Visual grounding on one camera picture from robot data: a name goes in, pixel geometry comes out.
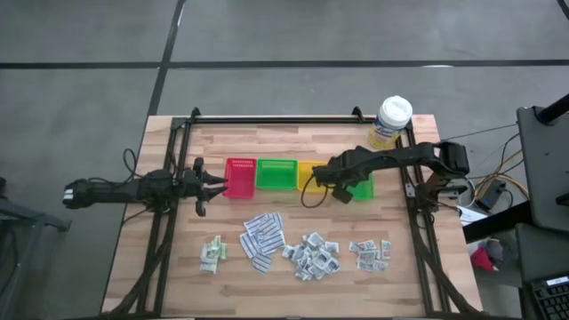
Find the desk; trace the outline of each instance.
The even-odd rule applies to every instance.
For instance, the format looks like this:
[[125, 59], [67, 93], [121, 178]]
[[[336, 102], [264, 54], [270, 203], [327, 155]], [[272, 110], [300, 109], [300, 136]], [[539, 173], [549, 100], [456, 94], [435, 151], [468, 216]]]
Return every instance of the desk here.
[[[139, 174], [162, 167], [171, 120], [171, 116], [149, 118], [140, 149]], [[439, 141], [433, 116], [413, 116], [413, 125], [417, 142]], [[222, 176], [225, 159], [230, 156], [327, 161], [357, 145], [369, 148], [368, 130], [369, 126], [362, 124], [194, 124], [186, 165], [202, 156], [206, 170]], [[301, 206], [299, 191], [255, 190], [251, 200], [218, 196], [206, 206], [204, 218], [196, 215], [193, 200], [180, 201], [162, 316], [423, 316], [399, 174], [398, 169], [374, 172], [373, 200], [341, 204], [329, 197], [316, 209]], [[129, 205], [125, 217], [141, 209]], [[339, 242], [341, 271], [319, 282], [303, 283], [294, 277], [293, 264], [277, 253], [265, 276], [255, 272], [239, 244], [243, 222], [274, 211], [283, 215], [288, 243], [297, 244], [301, 235], [313, 231]], [[445, 272], [469, 303], [481, 309], [459, 217], [445, 208], [436, 216]], [[122, 228], [101, 311], [116, 306], [140, 275], [151, 221], [150, 214], [141, 215]], [[217, 274], [212, 275], [199, 270], [199, 255], [203, 243], [215, 235], [221, 235], [228, 244], [228, 259], [221, 261]], [[356, 269], [357, 256], [348, 251], [348, 243], [366, 239], [391, 241], [388, 271]], [[436, 300], [435, 281], [430, 279]], [[152, 294], [150, 290], [149, 308]]]

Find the red object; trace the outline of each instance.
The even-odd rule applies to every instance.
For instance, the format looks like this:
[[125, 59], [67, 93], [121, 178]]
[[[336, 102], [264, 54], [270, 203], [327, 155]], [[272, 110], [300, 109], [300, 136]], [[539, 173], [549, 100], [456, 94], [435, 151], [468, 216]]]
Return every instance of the red object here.
[[251, 199], [255, 193], [255, 172], [257, 159], [228, 158], [225, 164], [225, 186], [223, 195], [230, 198]]
[[474, 251], [470, 256], [470, 261], [472, 261], [472, 265], [475, 267], [479, 267], [490, 272], [495, 271], [485, 248], [478, 248]]

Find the plastic bin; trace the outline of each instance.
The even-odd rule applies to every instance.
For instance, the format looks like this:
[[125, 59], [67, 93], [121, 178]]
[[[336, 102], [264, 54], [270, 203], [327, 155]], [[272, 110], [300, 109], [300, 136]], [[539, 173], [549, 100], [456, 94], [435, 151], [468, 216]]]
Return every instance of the plastic bin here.
[[354, 200], [373, 199], [373, 174], [368, 176], [367, 181], [361, 181], [355, 187], [348, 187], [348, 191], [354, 195]]
[[227, 190], [223, 195], [229, 198], [251, 199], [255, 193], [255, 171], [257, 160], [249, 158], [228, 158], [225, 164]]
[[[300, 191], [304, 189], [306, 181], [312, 176], [312, 167], [317, 165], [327, 165], [324, 161], [299, 161], [299, 170], [297, 177], [296, 188]], [[324, 193], [326, 191], [325, 187], [318, 187], [317, 180], [312, 178], [312, 181], [307, 185], [306, 192], [310, 193]]]
[[263, 190], [294, 190], [298, 163], [289, 159], [259, 159], [257, 188]]

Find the keyboard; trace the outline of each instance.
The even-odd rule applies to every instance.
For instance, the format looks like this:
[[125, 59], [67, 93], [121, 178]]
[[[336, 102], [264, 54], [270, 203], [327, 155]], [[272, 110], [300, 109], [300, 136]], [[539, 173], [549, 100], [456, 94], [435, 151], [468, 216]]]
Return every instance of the keyboard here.
[[569, 319], [569, 276], [531, 282], [532, 300], [541, 319]]

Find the red basket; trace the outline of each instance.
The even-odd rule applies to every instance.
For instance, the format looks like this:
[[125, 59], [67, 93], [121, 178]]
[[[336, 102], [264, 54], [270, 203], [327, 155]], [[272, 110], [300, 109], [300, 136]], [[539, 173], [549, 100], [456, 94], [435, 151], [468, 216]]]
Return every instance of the red basket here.
[[225, 164], [227, 190], [223, 195], [230, 198], [251, 199], [255, 193], [257, 159], [228, 158]]

